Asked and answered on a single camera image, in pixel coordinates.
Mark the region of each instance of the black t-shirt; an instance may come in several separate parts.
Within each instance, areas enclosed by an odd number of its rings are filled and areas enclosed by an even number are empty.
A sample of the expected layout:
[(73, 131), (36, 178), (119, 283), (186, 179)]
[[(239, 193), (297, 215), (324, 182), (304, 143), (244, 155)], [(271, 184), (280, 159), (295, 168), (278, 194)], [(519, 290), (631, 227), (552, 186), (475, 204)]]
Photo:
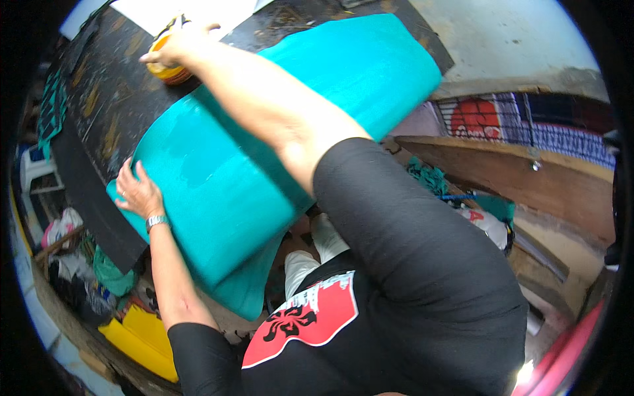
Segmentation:
[(185, 395), (498, 395), (514, 385), (527, 303), (479, 228), (366, 139), (326, 152), (314, 193), (351, 249), (306, 277), (242, 362), (216, 330), (174, 325)]

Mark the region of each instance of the silver watch band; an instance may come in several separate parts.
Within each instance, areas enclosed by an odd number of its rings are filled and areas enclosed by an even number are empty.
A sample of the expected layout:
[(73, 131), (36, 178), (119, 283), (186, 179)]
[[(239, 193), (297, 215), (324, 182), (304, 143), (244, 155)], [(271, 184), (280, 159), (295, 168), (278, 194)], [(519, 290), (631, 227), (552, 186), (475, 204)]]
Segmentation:
[(167, 219), (167, 216), (149, 216), (148, 219), (145, 220), (145, 230), (148, 231), (148, 234), (149, 234), (150, 228), (161, 223), (165, 223), (169, 227), (171, 227), (171, 225), (169, 224), (169, 220)]

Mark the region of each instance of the teal fabric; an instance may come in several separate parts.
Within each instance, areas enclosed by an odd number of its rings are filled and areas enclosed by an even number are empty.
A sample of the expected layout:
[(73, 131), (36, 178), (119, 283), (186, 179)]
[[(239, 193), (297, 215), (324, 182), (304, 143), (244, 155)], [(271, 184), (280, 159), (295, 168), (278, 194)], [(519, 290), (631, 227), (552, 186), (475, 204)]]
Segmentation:
[[(441, 78), (431, 56), (392, 14), (326, 22), (259, 55), (341, 107), (377, 140)], [(281, 238), (310, 207), (310, 197), (204, 86), (152, 124), (133, 159), (143, 161), (162, 189), (197, 284), (229, 310), (255, 319)], [(107, 190), (117, 197), (114, 181)], [(143, 219), (124, 215), (147, 240)]]
[(508, 222), (513, 228), (513, 218), (515, 217), (515, 202), (508, 201), (496, 195), (477, 195), (474, 200), (496, 219), (501, 222)]
[(421, 165), (420, 160), (412, 156), (407, 163), (407, 173), (412, 175), (421, 186), (436, 196), (447, 195), (447, 181), (444, 172), (436, 167), (429, 168)]
[(42, 149), (44, 158), (51, 158), (51, 139), (61, 132), (66, 119), (66, 90), (60, 70), (51, 72), (46, 78), (40, 116), (37, 119), (37, 148)]
[(132, 290), (136, 284), (137, 277), (134, 271), (130, 270), (123, 275), (119, 268), (110, 260), (110, 257), (103, 253), (99, 245), (94, 251), (93, 271), (99, 283), (117, 297), (121, 297)]

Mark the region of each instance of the red graphic print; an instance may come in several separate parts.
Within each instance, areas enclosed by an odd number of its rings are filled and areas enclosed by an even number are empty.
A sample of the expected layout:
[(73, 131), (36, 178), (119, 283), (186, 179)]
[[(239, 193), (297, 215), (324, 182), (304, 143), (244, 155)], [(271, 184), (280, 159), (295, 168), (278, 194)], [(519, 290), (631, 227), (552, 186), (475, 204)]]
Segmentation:
[(484, 220), (484, 216), (475, 210), (469, 210), (469, 221), (474, 222), (475, 220)]
[(502, 139), (495, 105), (479, 98), (460, 101), (451, 114), (451, 134), (485, 140)]
[(257, 329), (242, 368), (279, 355), (289, 342), (313, 347), (327, 344), (358, 315), (353, 292), (354, 271), (319, 282), (285, 302)]

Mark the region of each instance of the white pants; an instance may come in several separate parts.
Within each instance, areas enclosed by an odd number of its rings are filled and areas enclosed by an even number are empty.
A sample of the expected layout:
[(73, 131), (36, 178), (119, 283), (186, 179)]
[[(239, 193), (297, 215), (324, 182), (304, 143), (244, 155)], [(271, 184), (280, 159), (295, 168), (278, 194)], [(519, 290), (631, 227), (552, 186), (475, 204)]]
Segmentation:
[[(350, 246), (336, 232), (325, 213), (319, 214), (311, 221), (311, 234), (321, 258), (321, 264), (325, 264), (339, 253), (350, 249)], [(304, 250), (297, 250), (286, 256), (284, 260), (284, 272), (286, 273), (284, 290), (287, 300), (293, 297), (295, 290), (304, 278), (321, 264)]]

